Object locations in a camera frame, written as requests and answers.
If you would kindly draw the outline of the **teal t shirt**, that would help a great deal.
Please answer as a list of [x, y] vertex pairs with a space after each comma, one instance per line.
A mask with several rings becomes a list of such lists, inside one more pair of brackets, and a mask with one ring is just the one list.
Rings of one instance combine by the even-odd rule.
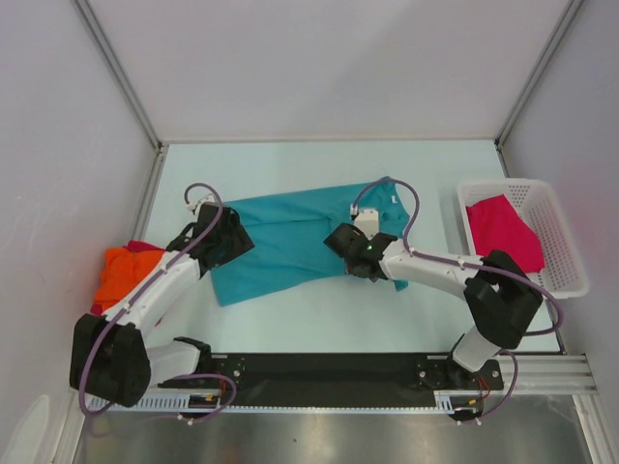
[[210, 272], [219, 305], [344, 275], [343, 261], [324, 240], [340, 224], [353, 221], [350, 206], [364, 187], [318, 188], [230, 202], [254, 248]]

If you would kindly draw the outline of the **white plastic mesh basket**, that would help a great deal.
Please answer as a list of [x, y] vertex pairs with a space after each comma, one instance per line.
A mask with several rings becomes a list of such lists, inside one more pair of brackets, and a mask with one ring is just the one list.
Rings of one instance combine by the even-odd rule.
[[477, 254], [479, 251], [467, 209], [500, 195], [509, 200], [541, 243], [545, 265], [539, 272], [530, 273], [529, 278], [557, 299], [584, 296], [589, 291], [589, 280], [582, 260], [553, 189], [542, 181], [505, 178], [460, 184], [457, 199], [469, 252]]

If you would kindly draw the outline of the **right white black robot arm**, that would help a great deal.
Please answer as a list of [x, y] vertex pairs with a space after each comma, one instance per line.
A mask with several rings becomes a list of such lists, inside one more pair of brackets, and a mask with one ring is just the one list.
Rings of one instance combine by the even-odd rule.
[[456, 342], [446, 361], [447, 378], [458, 388], [477, 381], [494, 355], [517, 348], [543, 304], [541, 290], [504, 251], [485, 257], [433, 255], [407, 248], [393, 235], [370, 238], [347, 223], [338, 226], [324, 245], [343, 260], [352, 276], [419, 283], [466, 302], [473, 327]]

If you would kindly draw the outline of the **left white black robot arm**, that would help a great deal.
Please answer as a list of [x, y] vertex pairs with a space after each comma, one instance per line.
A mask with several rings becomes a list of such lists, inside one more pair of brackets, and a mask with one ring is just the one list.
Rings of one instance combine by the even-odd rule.
[[205, 203], [194, 213], [196, 220], [127, 296], [102, 314], [84, 314], [75, 323], [69, 380], [81, 404], [96, 396], [107, 405], [132, 407], [149, 388], [166, 381], [187, 380], [200, 387], [212, 379], [208, 344], [176, 336], [166, 345], [146, 345], [186, 290], [254, 247], [234, 209]]

